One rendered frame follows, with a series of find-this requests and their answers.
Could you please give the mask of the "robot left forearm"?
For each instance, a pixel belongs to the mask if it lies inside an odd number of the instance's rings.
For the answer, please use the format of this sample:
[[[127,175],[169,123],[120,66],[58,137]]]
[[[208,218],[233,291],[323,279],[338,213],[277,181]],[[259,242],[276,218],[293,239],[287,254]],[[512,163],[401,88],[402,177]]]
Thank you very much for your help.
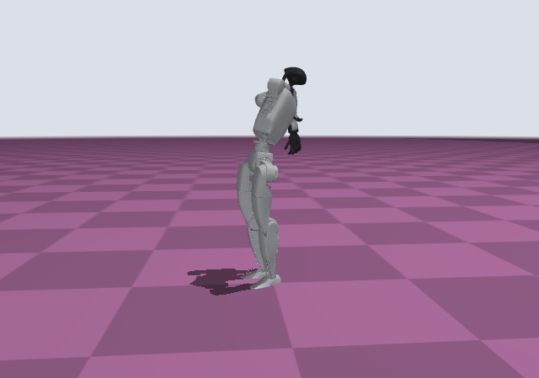
[[[293,89],[293,90],[294,90],[293,95],[294,95],[294,99],[295,99],[295,101],[296,101],[296,106],[297,106],[296,90],[295,90],[295,89]],[[297,117],[296,114],[295,114],[295,117]],[[293,119],[292,122],[291,122],[291,129],[292,129],[292,130],[297,130],[297,129],[298,129],[297,121],[294,120],[294,119]]]

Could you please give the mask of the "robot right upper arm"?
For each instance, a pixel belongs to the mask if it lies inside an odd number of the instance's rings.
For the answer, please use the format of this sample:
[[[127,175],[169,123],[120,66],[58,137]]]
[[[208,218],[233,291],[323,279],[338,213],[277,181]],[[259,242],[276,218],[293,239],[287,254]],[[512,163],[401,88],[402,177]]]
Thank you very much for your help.
[[[257,94],[255,97],[255,103],[261,108],[262,103],[264,102],[264,98],[266,97],[266,94],[260,93]]]

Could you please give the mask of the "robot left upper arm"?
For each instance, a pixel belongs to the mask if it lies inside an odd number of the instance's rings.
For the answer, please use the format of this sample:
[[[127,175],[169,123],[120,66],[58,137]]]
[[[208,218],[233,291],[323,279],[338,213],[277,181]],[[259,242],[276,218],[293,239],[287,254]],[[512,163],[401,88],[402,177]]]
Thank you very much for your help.
[[[269,96],[278,96],[284,88],[287,88],[289,91],[291,90],[291,86],[286,83],[283,79],[278,78],[271,78],[268,81],[268,91]],[[293,88],[294,89],[294,88]]]

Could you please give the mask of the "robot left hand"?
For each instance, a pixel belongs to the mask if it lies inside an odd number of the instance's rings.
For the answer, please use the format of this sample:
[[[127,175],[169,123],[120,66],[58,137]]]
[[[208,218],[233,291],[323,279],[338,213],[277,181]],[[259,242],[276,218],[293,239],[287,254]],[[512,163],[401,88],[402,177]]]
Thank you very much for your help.
[[[297,134],[297,132],[298,132],[298,129],[292,130],[291,125],[289,126],[288,133],[290,133],[290,136],[289,136],[289,141],[286,144],[285,150],[287,149],[289,144],[291,145],[291,149],[290,149],[290,152],[288,152],[287,154],[293,155],[294,153],[297,153],[302,149],[301,139],[300,139],[300,136]]]

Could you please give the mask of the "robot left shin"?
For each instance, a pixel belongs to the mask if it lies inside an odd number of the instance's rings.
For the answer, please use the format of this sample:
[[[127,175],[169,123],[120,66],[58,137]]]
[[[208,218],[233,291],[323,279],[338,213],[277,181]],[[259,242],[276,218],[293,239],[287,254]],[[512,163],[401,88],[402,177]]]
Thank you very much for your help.
[[[266,277],[268,277],[270,280],[275,278],[275,260],[279,247],[278,229],[279,226],[275,221],[269,222],[265,235],[262,228],[259,227],[260,252],[262,259],[264,260],[263,262]],[[269,275],[267,275],[267,271]]]

